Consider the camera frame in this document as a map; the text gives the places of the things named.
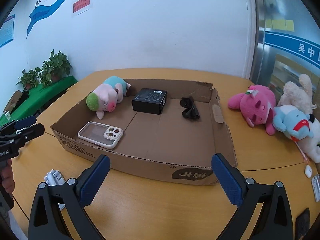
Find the person's left hand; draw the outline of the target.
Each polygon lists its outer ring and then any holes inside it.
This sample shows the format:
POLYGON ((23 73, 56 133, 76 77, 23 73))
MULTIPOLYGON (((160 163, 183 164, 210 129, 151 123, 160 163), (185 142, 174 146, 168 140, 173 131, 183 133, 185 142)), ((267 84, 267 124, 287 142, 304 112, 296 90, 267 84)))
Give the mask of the person's left hand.
POLYGON ((12 160, 8 159, 6 166, 1 170, 2 186, 8 194, 15 189, 14 174, 12 171, 12 160))

